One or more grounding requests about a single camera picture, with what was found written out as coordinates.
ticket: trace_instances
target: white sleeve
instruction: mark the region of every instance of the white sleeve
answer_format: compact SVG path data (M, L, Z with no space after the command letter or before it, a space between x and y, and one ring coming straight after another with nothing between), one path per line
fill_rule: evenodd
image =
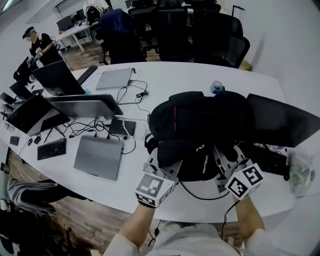
M131 241L116 234L103 256L139 256L139 251Z
M280 252L271 243L267 233L262 229L257 229L246 243L246 250L255 256L279 256Z

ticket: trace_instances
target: black bag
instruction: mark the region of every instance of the black bag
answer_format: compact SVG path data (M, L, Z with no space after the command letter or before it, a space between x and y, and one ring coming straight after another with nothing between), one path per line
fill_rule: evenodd
M149 119L150 131L158 141L159 167L183 160L180 181L213 179L219 173L214 145L229 161L237 159L235 140L249 121L246 98L235 92L205 97L202 92L189 91L171 96Z

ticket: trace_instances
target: open laptop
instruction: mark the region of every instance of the open laptop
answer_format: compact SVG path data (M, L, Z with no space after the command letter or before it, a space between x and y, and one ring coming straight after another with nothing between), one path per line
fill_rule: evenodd
M128 86L133 68L110 70L104 72L95 89L112 89Z
M118 178L123 141L82 136L74 168L111 181Z

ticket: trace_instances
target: keyboard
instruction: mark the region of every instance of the keyboard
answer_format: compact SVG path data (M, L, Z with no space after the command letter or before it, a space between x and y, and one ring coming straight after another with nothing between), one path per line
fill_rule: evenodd
M66 145L67 139L62 138L48 144L38 146L38 160L65 155Z
M77 80L79 85L82 85L88 79L88 77L90 77L97 70L97 68L98 67L96 65L89 67Z
M261 171L281 176L287 174L287 157L285 155L248 143L239 143L238 147L246 158L259 165Z

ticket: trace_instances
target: water bottle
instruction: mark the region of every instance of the water bottle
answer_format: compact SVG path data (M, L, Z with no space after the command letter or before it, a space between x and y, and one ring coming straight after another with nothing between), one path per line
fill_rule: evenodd
M210 86L210 96L214 97L225 90L224 85L220 81L213 81Z

